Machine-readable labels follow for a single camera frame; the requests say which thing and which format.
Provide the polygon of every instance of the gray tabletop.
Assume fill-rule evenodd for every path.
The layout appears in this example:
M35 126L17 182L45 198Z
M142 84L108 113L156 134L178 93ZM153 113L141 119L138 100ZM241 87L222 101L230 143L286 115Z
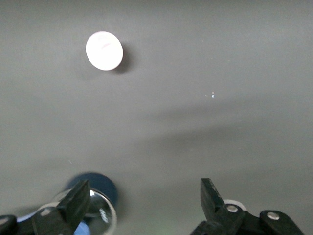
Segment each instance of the gray tabletop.
M123 61L85 46L113 33ZM0 2L0 214L95 171L116 234L188 235L200 178L254 215L313 221L311 1Z

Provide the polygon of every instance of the round white object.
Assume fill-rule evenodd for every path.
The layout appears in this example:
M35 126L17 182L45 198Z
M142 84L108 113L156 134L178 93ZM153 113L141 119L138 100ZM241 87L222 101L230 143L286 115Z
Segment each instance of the round white object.
M86 43L86 54L93 66L100 70L113 70L122 61L123 47L109 32L96 32Z

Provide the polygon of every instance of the blue round object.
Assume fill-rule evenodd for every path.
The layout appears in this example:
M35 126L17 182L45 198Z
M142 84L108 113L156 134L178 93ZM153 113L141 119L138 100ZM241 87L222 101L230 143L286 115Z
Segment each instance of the blue round object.
M117 189L107 176L94 172L82 173L73 177L67 183L65 189L73 188L80 180L89 180L90 188L104 194L115 207L118 198Z

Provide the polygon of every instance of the screw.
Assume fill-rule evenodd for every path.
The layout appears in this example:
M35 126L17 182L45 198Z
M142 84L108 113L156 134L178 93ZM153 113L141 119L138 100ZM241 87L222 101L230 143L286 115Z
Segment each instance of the screw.
M47 209L47 208L45 208L41 213L40 213L40 215L41 216L46 216L46 215L48 215L48 214L50 214L50 210L49 209Z
M234 205L229 205L229 206L227 206L227 210L229 212L236 213L238 211L238 208L235 207Z
M8 221L9 221L9 218L8 218L8 217L3 218L3 219L0 219L0 225L3 225L3 224L5 224L5 223L8 222Z
M279 215L276 214L275 212L268 212L267 213L268 218L273 219L273 220L279 220Z

